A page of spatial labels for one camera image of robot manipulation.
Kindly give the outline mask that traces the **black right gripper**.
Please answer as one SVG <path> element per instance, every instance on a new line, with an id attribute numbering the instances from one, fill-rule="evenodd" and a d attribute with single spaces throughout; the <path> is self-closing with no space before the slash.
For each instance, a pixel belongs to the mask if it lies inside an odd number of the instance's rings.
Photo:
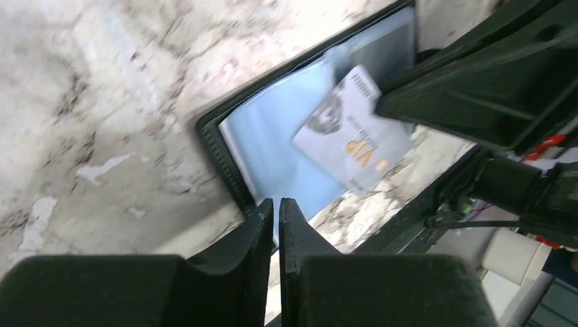
<path id="1" fill-rule="evenodd" d="M 577 2 L 508 1 L 387 85 L 377 115 L 495 151 L 530 151 L 577 118 Z M 577 161 L 476 146 L 436 185 L 429 230 L 516 228 L 577 247 Z"/>

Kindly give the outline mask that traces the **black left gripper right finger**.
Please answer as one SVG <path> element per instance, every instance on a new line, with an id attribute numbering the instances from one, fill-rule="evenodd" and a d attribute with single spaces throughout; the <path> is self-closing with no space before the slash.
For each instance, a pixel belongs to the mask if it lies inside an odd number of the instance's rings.
<path id="1" fill-rule="evenodd" d="M 283 326 L 495 326 L 476 273 L 449 255 L 343 254 L 279 208 Z"/>

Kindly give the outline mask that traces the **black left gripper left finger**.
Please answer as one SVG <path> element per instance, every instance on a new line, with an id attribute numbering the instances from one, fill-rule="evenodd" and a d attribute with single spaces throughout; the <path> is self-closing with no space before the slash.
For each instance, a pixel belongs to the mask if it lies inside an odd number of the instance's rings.
<path id="1" fill-rule="evenodd" d="M 1 281 L 2 326 L 262 326 L 273 202 L 179 255 L 37 255 Z"/>

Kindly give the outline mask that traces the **silver VIP credit card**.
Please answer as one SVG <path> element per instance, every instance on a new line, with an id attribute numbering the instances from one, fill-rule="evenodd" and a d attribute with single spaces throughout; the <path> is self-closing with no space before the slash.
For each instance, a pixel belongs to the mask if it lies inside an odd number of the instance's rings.
<path id="1" fill-rule="evenodd" d="M 370 191 L 413 147 L 411 129 L 374 113 L 381 91 L 357 65 L 293 138 L 297 148 L 358 196 Z"/>

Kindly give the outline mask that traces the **black leather card holder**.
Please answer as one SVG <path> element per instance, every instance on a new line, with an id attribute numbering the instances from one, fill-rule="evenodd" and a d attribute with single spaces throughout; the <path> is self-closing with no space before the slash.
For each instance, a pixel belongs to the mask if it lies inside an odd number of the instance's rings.
<path id="1" fill-rule="evenodd" d="M 311 219 L 349 189 L 296 147 L 293 138 L 357 65 L 381 91 L 416 63 L 416 5 L 397 1 L 211 106 L 196 133 L 246 215 L 264 200 L 295 199 Z"/>

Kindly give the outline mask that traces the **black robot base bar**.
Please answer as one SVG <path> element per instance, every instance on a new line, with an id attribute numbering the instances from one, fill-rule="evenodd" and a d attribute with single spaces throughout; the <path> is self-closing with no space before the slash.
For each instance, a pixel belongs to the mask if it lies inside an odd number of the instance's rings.
<path id="1" fill-rule="evenodd" d="M 354 254 L 398 254 L 418 238 L 425 221 L 443 204 L 454 203 L 471 191 L 490 151 L 475 146 L 448 168 L 419 195 L 407 203 L 377 232 L 361 243 Z"/>

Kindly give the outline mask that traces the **white paper cup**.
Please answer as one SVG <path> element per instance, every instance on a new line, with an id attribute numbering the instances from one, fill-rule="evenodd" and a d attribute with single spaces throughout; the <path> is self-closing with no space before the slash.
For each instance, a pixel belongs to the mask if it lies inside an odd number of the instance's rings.
<path id="1" fill-rule="evenodd" d="M 500 228 L 493 234 L 483 255 L 482 267 L 525 286 L 537 280 L 551 247 L 512 230 Z"/>

